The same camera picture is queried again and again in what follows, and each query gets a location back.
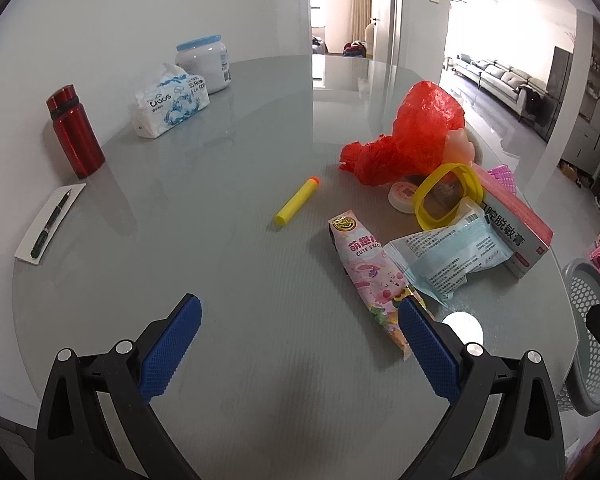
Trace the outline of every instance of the red plastic bag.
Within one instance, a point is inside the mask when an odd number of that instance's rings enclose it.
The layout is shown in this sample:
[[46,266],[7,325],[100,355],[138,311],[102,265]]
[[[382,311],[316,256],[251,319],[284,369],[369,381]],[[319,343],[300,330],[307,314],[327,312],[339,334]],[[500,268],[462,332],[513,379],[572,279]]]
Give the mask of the red plastic bag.
[[442,163],[446,134],[459,128],[464,128],[464,110],[458,101],[435,83],[421,81],[400,105],[392,136],[348,144],[340,153],[340,169],[367,186],[429,175]]

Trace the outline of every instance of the gold round logo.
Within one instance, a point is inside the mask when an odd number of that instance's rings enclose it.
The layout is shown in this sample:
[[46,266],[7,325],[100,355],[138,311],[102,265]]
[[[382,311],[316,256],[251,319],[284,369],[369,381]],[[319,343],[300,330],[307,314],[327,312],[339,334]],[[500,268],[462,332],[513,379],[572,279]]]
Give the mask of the gold round logo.
[[341,216],[336,218],[333,222],[333,226],[338,231],[351,231],[356,226],[356,221],[350,216]]

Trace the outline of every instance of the pink snack wrapper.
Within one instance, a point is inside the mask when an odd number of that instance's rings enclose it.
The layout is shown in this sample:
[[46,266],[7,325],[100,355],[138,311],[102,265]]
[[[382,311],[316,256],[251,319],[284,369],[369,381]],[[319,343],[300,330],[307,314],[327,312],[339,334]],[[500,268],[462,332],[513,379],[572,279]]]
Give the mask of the pink snack wrapper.
[[329,220],[329,228],[340,260],[360,297],[407,358],[411,349],[398,326],[397,309],[407,296],[414,296],[426,309],[424,301],[353,211]]

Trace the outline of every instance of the cardboard box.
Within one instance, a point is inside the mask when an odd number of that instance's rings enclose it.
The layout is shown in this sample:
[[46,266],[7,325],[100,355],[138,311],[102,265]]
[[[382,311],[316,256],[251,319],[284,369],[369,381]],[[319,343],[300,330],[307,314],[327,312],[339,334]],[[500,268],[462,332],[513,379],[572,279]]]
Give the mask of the cardboard box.
[[493,229],[514,253],[505,265],[521,278],[549,251],[554,232],[483,168],[474,166],[473,169],[484,189],[481,206]]

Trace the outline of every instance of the white plastic jar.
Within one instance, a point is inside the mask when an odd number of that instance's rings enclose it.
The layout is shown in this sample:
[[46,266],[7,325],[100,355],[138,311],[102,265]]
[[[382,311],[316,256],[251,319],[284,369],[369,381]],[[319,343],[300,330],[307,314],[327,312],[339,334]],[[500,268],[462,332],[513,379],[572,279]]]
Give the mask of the white plastic jar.
[[210,94],[227,88],[231,82],[229,55],[221,40],[220,35],[209,36],[176,47],[176,65],[191,75],[205,78]]

